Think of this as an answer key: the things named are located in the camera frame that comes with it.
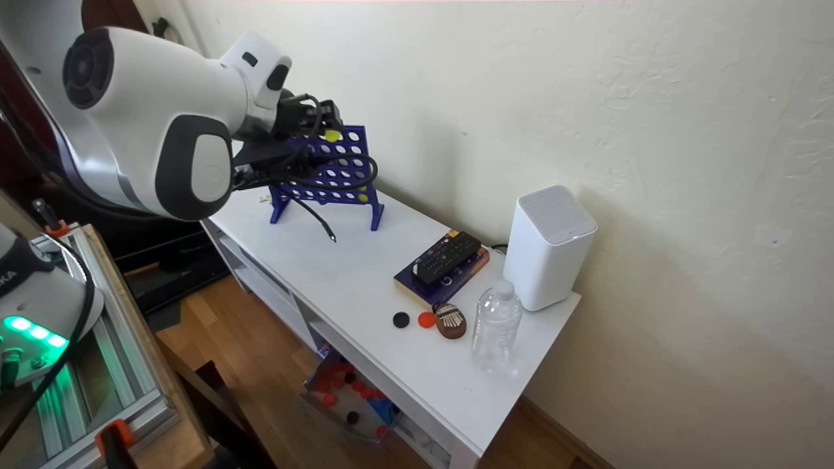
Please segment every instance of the white box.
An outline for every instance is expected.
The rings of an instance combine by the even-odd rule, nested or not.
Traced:
[[[503,277],[524,311],[543,311],[574,293],[594,233],[597,221],[561,186],[517,200]]]

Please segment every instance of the white table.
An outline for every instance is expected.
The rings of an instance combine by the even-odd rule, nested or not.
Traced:
[[[473,362],[475,306],[500,277],[503,255],[452,299],[470,321],[468,336],[452,342],[418,326],[421,299],[395,285],[395,273],[430,247],[449,226],[380,196],[383,225],[370,233],[368,205],[314,209],[335,226],[332,242],[299,205],[269,225],[269,191],[234,194],[206,221],[234,277],[307,345],[325,339],[366,373],[409,420],[402,435],[435,467],[475,467],[524,394],[578,306],[526,313],[517,336],[517,358],[505,373],[486,373]],[[395,328],[395,313],[413,315]]]

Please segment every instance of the led light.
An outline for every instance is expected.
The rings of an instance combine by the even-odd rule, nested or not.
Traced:
[[[5,319],[5,326],[14,328],[14,332],[30,332],[32,328],[32,323],[27,319],[21,319],[21,315]]]
[[[35,326],[32,332],[30,332],[30,336],[35,336],[35,339],[47,339],[51,336],[51,332],[47,328],[41,328],[41,326]]]
[[[62,350],[62,347],[69,347],[69,339],[53,333],[53,336],[47,339],[47,345],[54,347],[54,350]]]

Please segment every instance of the blue lattice object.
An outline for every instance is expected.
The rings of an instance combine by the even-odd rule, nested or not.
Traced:
[[[282,182],[269,186],[271,217],[277,225],[293,199],[319,204],[363,204],[370,205],[370,233],[380,226],[385,205],[378,200],[372,186],[355,187],[368,181],[372,162],[368,162],[368,139],[363,124],[344,124],[341,141],[299,139],[296,145],[305,145],[311,158],[323,158],[307,186]]]

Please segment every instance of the wooden floor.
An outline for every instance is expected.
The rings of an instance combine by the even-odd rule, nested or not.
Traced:
[[[279,467],[426,467],[400,437],[383,449],[348,435],[299,399],[319,359],[237,281],[225,278],[180,306],[180,326],[157,336],[190,368],[213,359],[241,408]],[[518,405],[483,467],[594,467],[572,450],[531,405]]]

